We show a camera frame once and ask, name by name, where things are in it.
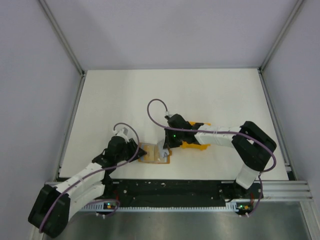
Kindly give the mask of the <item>silver VIP card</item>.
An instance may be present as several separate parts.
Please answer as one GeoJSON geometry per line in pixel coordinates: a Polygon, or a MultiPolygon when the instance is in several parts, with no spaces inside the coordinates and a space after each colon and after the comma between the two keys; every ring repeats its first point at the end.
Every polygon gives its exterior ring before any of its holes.
{"type": "Polygon", "coordinates": [[[170,156],[170,151],[167,148],[164,148],[165,140],[162,139],[157,143],[158,152],[161,158],[167,158],[170,156]]]}

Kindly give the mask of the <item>orange leather card holder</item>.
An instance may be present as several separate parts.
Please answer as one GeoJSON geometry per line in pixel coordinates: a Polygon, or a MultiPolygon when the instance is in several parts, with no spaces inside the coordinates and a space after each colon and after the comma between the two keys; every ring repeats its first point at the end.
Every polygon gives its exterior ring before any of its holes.
{"type": "Polygon", "coordinates": [[[146,164],[160,164],[160,165],[170,163],[170,157],[172,155],[172,151],[170,149],[169,149],[170,155],[167,158],[162,158],[160,157],[157,144],[140,143],[139,147],[143,149],[143,145],[154,145],[154,162],[143,162],[142,157],[138,159],[138,162],[146,163],[146,164]]]}

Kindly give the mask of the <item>yellow plastic bin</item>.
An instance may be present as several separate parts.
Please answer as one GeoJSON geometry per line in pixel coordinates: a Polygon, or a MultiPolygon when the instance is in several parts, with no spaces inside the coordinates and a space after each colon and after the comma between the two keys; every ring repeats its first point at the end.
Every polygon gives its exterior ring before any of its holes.
{"type": "MultiPolygon", "coordinates": [[[[189,121],[190,125],[193,127],[195,125],[211,125],[210,123],[202,123],[202,122],[195,122],[195,121],[189,121]]],[[[182,149],[198,149],[200,151],[206,150],[208,147],[210,147],[211,144],[196,144],[196,143],[187,143],[186,141],[182,141],[182,145],[180,146],[182,149]]]]}

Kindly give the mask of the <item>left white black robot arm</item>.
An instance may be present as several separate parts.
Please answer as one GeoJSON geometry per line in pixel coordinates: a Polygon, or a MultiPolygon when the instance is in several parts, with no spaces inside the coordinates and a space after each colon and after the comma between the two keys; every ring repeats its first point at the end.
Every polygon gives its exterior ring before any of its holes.
{"type": "Polygon", "coordinates": [[[57,184],[45,184],[28,216],[28,222],[51,238],[58,237],[70,219],[97,198],[117,199],[111,173],[147,152],[131,138],[113,136],[101,154],[83,170],[57,184]]]}

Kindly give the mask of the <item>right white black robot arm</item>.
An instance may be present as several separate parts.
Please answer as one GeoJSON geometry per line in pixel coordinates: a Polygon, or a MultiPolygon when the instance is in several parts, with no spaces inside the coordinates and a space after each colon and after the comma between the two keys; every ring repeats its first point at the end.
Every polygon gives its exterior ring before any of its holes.
{"type": "Polygon", "coordinates": [[[275,141],[252,121],[241,126],[220,127],[209,123],[186,121],[181,115],[166,115],[163,149],[186,147],[205,150],[210,145],[233,148],[243,161],[233,192],[245,198],[252,191],[252,184],[265,170],[277,148],[275,141]]]}

